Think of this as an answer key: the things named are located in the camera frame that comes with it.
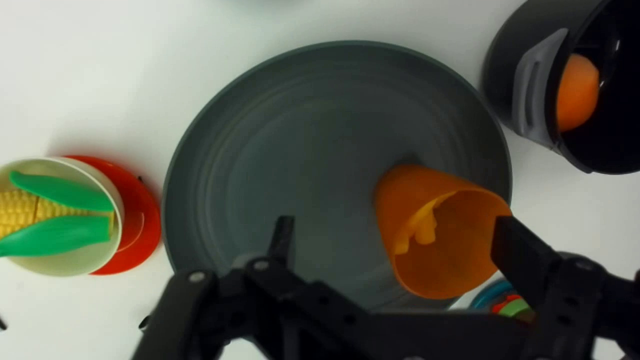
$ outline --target corn cob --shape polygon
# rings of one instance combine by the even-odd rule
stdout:
[[[83,216],[88,210],[54,204],[18,188],[0,190],[0,239],[35,222],[58,216]]]

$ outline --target white table surface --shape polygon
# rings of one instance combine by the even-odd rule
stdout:
[[[429,53],[472,84],[522,0],[0,0],[0,164],[83,151],[159,194],[196,112],[253,64],[323,40]],[[637,267],[640,176],[598,176],[505,131],[513,212],[551,245],[613,274]],[[172,270],[164,247],[110,277],[43,277],[0,260],[6,360],[119,360]],[[229,358],[257,358],[236,346]],[[595,358],[620,358],[600,346]]]

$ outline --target orange object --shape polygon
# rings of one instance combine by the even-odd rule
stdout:
[[[397,166],[376,188],[376,216],[399,283],[429,299],[447,299],[485,281],[493,223],[509,216],[493,191],[465,180]]]
[[[560,131],[580,128],[592,117],[600,96],[600,71],[592,60],[572,53],[564,66],[558,100],[555,121]]]
[[[155,196],[126,167],[94,156],[67,156],[100,169],[113,181],[124,202],[124,227],[113,257],[94,276],[119,274],[147,260],[159,244],[162,222]]]

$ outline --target black container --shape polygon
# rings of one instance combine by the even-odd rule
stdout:
[[[600,102],[560,134],[558,86],[573,51],[600,70]],[[640,169],[640,1],[527,0],[497,31],[481,92],[508,128],[583,171]]]

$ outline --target gray plate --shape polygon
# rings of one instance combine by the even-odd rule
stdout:
[[[399,160],[509,198],[503,136],[446,66],[388,44],[282,53],[224,88],[172,160],[164,230],[175,270],[228,272],[295,216],[294,270],[370,310],[444,308],[393,280],[373,218],[377,177]]]

